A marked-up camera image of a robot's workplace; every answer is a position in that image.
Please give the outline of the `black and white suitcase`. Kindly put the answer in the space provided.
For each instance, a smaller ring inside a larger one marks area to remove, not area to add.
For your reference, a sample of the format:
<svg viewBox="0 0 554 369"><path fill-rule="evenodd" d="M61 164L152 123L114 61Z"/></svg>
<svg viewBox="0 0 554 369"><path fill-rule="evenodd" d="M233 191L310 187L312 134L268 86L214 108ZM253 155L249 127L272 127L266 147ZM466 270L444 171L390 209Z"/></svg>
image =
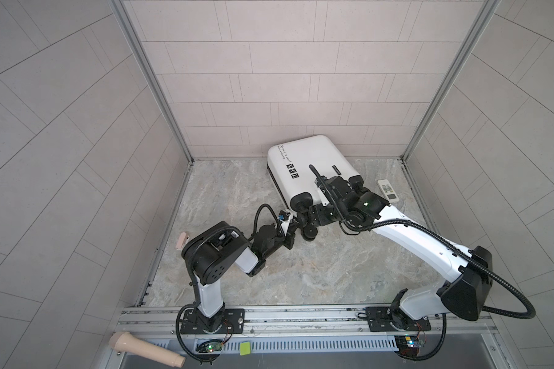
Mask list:
<svg viewBox="0 0 554 369"><path fill-rule="evenodd" d="M335 209L320 189L317 175L341 197L349 192L366 191L363 177L324 135L271 147L267 168L283 204L297 218L306 241L315 240L318 227L336 221Z"/></svg>

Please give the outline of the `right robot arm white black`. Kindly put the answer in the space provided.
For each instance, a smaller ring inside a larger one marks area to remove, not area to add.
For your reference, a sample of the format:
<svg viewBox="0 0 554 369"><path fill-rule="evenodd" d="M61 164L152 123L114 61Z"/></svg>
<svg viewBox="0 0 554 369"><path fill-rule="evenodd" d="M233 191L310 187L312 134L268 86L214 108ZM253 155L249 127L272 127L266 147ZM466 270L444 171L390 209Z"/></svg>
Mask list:
<svg viewBox="0 0 554 369"><path fill-rule="evenodd" d="M483 247L469 249L443 238L405 216L385 198L361 184L349 184L336 176L326 178L313 171L317 188L334 208L335 218L355 233L375 232L419 257L440 280L424 288L403 292L391 304L409 318L451 313L477 321L481 312L516 319L532 319L536 309L529 299L492 270L492 254ZM525 307L524 312L486 306L493 284L499 284Z"/></svg>

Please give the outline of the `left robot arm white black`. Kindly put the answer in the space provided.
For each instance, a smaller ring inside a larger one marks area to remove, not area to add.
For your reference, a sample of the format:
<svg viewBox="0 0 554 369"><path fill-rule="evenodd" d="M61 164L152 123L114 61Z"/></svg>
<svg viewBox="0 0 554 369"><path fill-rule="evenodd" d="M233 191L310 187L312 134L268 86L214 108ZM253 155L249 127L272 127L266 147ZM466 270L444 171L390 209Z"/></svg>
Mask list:
<svg viewBox="0 0 554 369"><path fill-rule="evenodd" d="M184 246L182 257L194 287L196 322L205 331L215 332L223 323L226 304L221 292L221 277L232 265L254 277L277 250L292 248L298 219L281 211L275 220L275 224L263 225L250 238L238 228L220 221Z"/></svg>

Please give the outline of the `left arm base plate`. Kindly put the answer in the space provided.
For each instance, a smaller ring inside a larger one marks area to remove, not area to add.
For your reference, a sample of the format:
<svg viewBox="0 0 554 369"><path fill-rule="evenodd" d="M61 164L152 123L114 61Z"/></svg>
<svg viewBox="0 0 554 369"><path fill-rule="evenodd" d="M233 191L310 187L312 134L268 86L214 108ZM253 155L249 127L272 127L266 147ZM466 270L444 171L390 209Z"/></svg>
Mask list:
<svg viewBox="0 0 554 369"><path fill-rule="evenodd" d="M189 309L181 318L179 331L182 335L241 334L245 314L242 308L223 308L208 318L198 308Z"/></svg>

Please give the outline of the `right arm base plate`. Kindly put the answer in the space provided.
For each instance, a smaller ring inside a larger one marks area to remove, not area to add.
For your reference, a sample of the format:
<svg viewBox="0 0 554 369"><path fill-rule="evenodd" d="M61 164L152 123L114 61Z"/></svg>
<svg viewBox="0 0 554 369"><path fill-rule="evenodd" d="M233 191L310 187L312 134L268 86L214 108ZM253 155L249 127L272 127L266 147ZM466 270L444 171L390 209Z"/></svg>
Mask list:
<svg viewBox="0 0 554 369"><path fill-rule="evenodd" d="M370 332L417 332L432 329L427 318L413 320L399 308L367 307L365 314Z"/></svg>

